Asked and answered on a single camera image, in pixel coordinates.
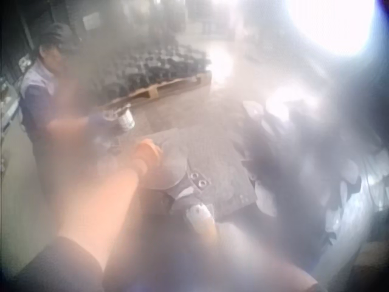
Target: worker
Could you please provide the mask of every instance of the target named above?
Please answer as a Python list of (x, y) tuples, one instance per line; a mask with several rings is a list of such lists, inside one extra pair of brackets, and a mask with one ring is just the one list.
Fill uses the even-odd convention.
[[(132, 155), (128, 151), (120, 155), (119, 170), (99, 184), (74, 190), (73, 198), (85, 200), (69, 205), (58, 237), (17, 275), (15, 291), (103, 291), (103, 273), (139, 181), (159, 164), (162, 153), (151, 140), (145, 140)], [(266, 270), (277, 280), (277, 291), (323, 291), (298, 268), (269, 261)]]
[(67, 75), (69, 56), (77, 43), (69, 26), (50, 25), (39, 37), (36, 60), (21, 84), (22, 124), (32, 142), (41, 188), (49, 202), (49, 195), (54, 193), (50, 174), (55, 147), (89, 129), (110, 127), (112, 123), (101, 114), (78, 116), (66, 112), (77, 89), (77, 83)]

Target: pile of metal parts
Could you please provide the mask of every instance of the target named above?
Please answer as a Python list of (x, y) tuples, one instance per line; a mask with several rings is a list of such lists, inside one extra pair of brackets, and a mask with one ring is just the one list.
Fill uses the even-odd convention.
[(140, 88), (195, 76), (205, 72), (209, 64), (206, 53), (191, 46), (124, 45), (99, 65), (88, 91), (97, 98), (98, 105), (104, 105)]
[(361, 192), (362, 178), (348, 138), (334, 127), (317, 127), (301, 108), (289, 107), (286, 120), (244, 102), (234, 145), (259, 210), (279, 223), (282, 242), (306, 268), (336, 240), (346, 202)]

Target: person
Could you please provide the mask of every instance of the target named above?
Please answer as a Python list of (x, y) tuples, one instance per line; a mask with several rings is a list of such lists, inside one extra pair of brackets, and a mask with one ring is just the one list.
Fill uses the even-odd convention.
[(65, 24), (51, 24), (39, 37), (36, 60), (21, 83), (22, 124), (32, 142), (43, 194), (50, 202), (54, 193), (55, 147), (85, 134), (88, 129), (109, 127), (101, 114), (70, 115), (77, 82), (68, 76), (69, 56), (78, 40)]

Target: bright light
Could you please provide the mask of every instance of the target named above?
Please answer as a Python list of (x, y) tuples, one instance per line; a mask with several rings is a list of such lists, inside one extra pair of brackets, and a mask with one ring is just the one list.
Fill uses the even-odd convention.
[(266, 100), (266, 110), (283, 122), (287, 122), (289, 120), (287, 103), (299, 100), (304, 101), (310, 110), (317, 110), (320, 108), (320, 99), (318, 97), (315, 97), (297, 83), (291, 83), (278, 88)]
[(297, 83), (278, 88), (270, 99), (281, 103), (304, 100), (307, 106), (313, 110), (319, 107), (319, 99)]
[(233, 71), (233, 58), (229, 52), (218, 45), (212, 45), (209, 50), (212, 71), (212, 82), (224, 84)]
[(287, 0), (297, 29), (336, 55), (353, 56), (369, 39), (374, 0)]
[(289, 110), (282, 102), (269, 99), (266, 102), (266, 110), (273, 116), (278, 117), (282, 122), (289, 121)]

